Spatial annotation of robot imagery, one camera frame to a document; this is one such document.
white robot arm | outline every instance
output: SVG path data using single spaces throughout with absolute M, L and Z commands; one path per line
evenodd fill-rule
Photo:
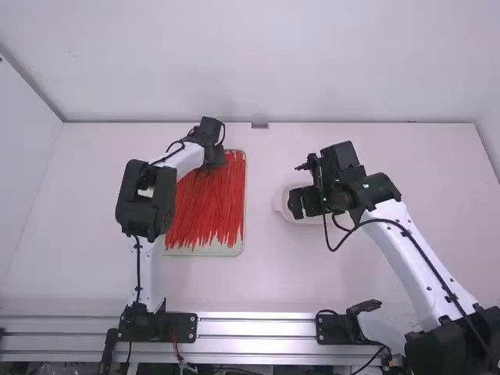
M 223 123 L 203 117 L 199 127 L 173 142 L 164 155 L 151 162 L 131 160 L 127 164 L 116 203 L 116 220 L 132 237 L 132 253 L 137 259 L 137 287 L 131 294 L 130 307 L 140 303 L 146 312 L 155 313 L 162 306 L 164 298 L 158 289 L 160 257 L 165 233 L 173 222 L 177 182 L 201 166 L 225 163 L 225 133 Z
M 323 215 L 332 252 L 362 227 L 380 246 L 423 328 L 401 332 L 395 322 L 382 320 L 374 311 L 381 302 L 368 303 L 366 311 L 355 313 L 363 338 L 405 355 L 415 375 L 498 373 L 500 309 L 483 309 L 449 273 L 415 226 L 391 180 L 383 173 L 366 175 L 350 141 L 322 149 L 320 158 L 309 154 L 296 169 L 309 170 L 314 185 L 289 192 L 288 208 L 294 218 Z M 355 226 L 332 248 L 325 214 L 344 212 L 349 212 Z

aluminum rail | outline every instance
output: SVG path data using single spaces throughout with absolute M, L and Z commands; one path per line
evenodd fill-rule
M 314 314 L 296 312 L 198 312 L 198 338 L 179 345 L 192 363 L 361 366 L 374 345 L 318 345 Z M 118 316 L 0 315 L 5 336 L 0 361 L 98 362 L 106 331 Z M 128 344 L 115 347 L 125 362 Z M 133 343 L 132 363 L 175 363 L 169 343 Z M 373 361 L 380 365 L 380 360 Z

white wall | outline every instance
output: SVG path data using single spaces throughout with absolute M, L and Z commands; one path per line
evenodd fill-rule
M 468 120 L 490 138 L 499 16 L 497 0 L 0 0 L 0 44 L 69 120 Z
M 63 125 L 0 55 L 0 284 Z

wire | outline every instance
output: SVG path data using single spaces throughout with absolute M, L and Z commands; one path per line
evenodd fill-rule
M 344 232 L 349 232 L 349 231 L 350 231 L 349 229 L 347 229 L 346 227 L 343 227 L 342 225 L 340 225 L 340 224 L 338 223 L 337 219 L 335 219 L 335 214 L 334 214 L 334 213 L 332 213 L 332 214 L 331 214 L 331 221 L 333 221 L 333 222 L 334 222 L 334 225 L 335 225 L 338 229 L 343 230 Z
M 132 355 L 132 341 L 128 341 L 128 355 L 127 355 L 127 361 L 125 361 L 125 364 L 130 363 L 130 356 Z
M 359 367 L 359 368 L 358 368 L 358 369 L 357 369 L 354 373 L 351 373 L 350 375 L 356 375 L 357 373 L 360 373 L 360 372 L 361 372 L 361 371 L 363 371 L 365 368 L 367 368 L 367 367 L 371 364 L 371 362 L 373 362 L 373 361 L 375 360 L 375 358 L 376 358 L 376 357 L 378 357 L 378 355 L 379 355 L 380 353 L 382 353 L 382 351 L 383 351 L 386 347 L 387 347 L 387 346 L 383 346 L 382 348 L 378 349 L 378 350 L 375 352 L 375 354 L 373 355 L 373 357 L 372 357 L 372 358 L 370 358 L 370 359 L 368 360 L 368 362 L 367 362 L 367 363 L 365 363 L 364 365 L 362 365 L 361 367 Z
M 136 259 L 136 269 L 137 269 L 137 287 L 135 290 L 137 291 L 137 295 L 135 298 L 135 302 L 139 303 L 141 299 L 141 242 L 139 241 L 139 237 L 135 234 L 132 235 L 135 239 L 134 248 L 137 249 L 137 259 Z
M 250 371 L 250 370 L 237 369 L 236 367 L 224 367 L 223 370 L 236 371 L 236 372 L 239 372 L 239 373 L 247 373 L 249 375 L 262 375 L 261 373 L 255 373 L 255 372 Z
M 320 310 L 316 313 L 316 316 L 318 316 L 319 314 L 322 314 L 322 313 L 329 313 L 331 315 L 338 315 L 336 311 L 334 310 L 330 310 L 330 309 L 323 309 L 323 310 Z
M 215 371 L 212 373 L 212 375 L 216 375 L 216 373 L 218 373 L 219 371 L 221 371 L 223 367 L 224 367 L 224 364 L 220 365 L 220 366 L 217 368 L 217 370 L 215 370 Z
M 141 242 L 139 241 L 139 237 L 136 236 L 135 234 L 132 235 L 135 239 L 135 245 L 134 248 L 137 250 L 137 259 L 136 259 L 136 269 L 137 269 L 137 287 L 135 290 L 137 291 L 137 295 L 135 297 L 135 303 L 139 303 L 139 300 L 141 299 Z M 134 315 L 132 316 L 132 324 L 135 323 L 135 311 L 134 310 Z M 128 341 L 128 354 L 127 354 L 127 361 L 125 361 L 125 364 L 130 363 L 130 356 L 132 355 L 132 340 Z
M 225 123 L 222 123 L 222 129 L 224 130 L 224 132 L 222 134 L 222 139 L 220 140 L 219 143 L 217 143 L 216 146 L 220 146 L 222 144 L 222 142 L 224 142 L 224 139 L 226 139 L 226 124 Z
M 500 369 L 495 365 L 494 357 L 490 353 L 490 350 L 488 349 L 488 346 L 486 345 L 486 342 L 484 342 L 484 340 L 481 337 L 480 333 L 477 331 L 477 328 L 470 321 L 470 318 L 467 316 L 467 313 L 466 313 L 465 309 L 462 307 L 462 305 L 460 305 L 460 302 L 458 301 L 457 297 L 453 294 L 452 290 L 446 284 L 445 280 L 440 275 L 440 273 L 438 272 L 438 270 L 436 270 L 436 267 L 434 266 L 434 264 L 432 264 L 432 262 L 430 261 L 430 259 L 427 257 L 427 254 L 425 253 L 425 251 L 420 247 L 420 245 L 415 240 L 415 238 L 412 236 L 412 234 L 409 232 L 409 230 L 407 230 L 400 223 L 398 223 L 398 222 L 396 222 L 394 220 L 382 219 L 382 218 L 369 219 L 369 220 L 363 221 L 362 223 L 359 223 L 359 224 L 355 225 L 338 242 L 337 246 L 335 246 L 334 248 L 332 248 L 330 246 L 330 242 L 328 241 L 327 223 L 326 223 L 325 215 L 323 214 L 323 226 L 324 226 L 324 230 L 325 230 L 325 240 L 326 240 L 328 249 L 331 252 L 336 252 L 344 244 L 345 240 L 347 240 L 351 236 L 351 234 L 353 234 L 354 232 L 356 232 L 360 227 L 363 227 L 364 225 L 367 225 L 367 224 L 370 224 L 370 223 L 387 223 L 387 224 L 390 224 L 390 225 L 394 225 L 395 227 L 399 228 L 402 231 L 402 235 L 403 236 L 407 237 L 412 242 L 413 246 L 415 246 L 416 250 L 420 253 L 420 255 L 422 256 L 422 258 L 425 261 L 425 263 L 429 266 L 430 270 L 433 272 L 433 274 L 435 275 L 435 277 L 437 278 L 437 280 L 441 284 L 443 290 L 445 290 L 446 293 L 448 294 L 448 297 L 450 298 L 450 301 L 453 302 L 453 304 L 455 305 L 455 307 L 462 314 L 463 320 L 466 322 L 467 326 L 469 326 L 470 330 L 473 333 L 473 336 L 477 339 L 477 341 L 479 342 L 480 346 L 482 347 L 482 349 L 484 350 L 485 354 L 487 355 L 488 359 L 490 360 L 490 362 L 491 362 L 491 368 L 495 369 L 496 373 L 500 373 Z
M 169 155 L 163 156 L 162 158 L 160 158 L 158 160 L 155 160 L 154 162 L 150 162 L 149 166 L 155 166 L 158 163 L 163 163 L 168 158 L 171 158 L 172 156 L 176 155 L 177 153 L 181 152 L 182 150 L 184 150 L 186 148 L 186 144 L 184 142 L 182 142 L 181 140 L 178 140 L 178 141 L 172 142 L 170 144 L 170 146 L 167 148 L 167 150 L 165 151 L 165 153 L 167 153 L 168 151 L 170 151 L 170 149 L 172 148 L 172 146 L 175 145 L 175 144 L 177 144 L 177 143 L 180 144 L 180 147 L 177 150 L 175 150 L 174 152 L 172 152 Z

black bracket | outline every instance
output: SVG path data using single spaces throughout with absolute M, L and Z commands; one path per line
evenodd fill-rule
M 316 315 L 316 341 L 320 345 L 351 345 L 358 327 L 347 315 Z
M 156 313 L 148 312 L 141 303 L 127 306 L 118 328 L 111 328 L 106 333 L 99 374 L 109 374 L 117 342 L 192 344 L 196 341 L 197 329 L 198 315 L 193 312 L 166 312 L 165 301 Z
M 316 341 L 320 345 L 352 345 L 368 344 L 358 325 L 357 316 L 361 312 L 370 312 L 379 309 L 382 302 L 376 299 L 361 302 L 346 310 L 346 315 L 333 314 L 330 310 L 316 314 Z

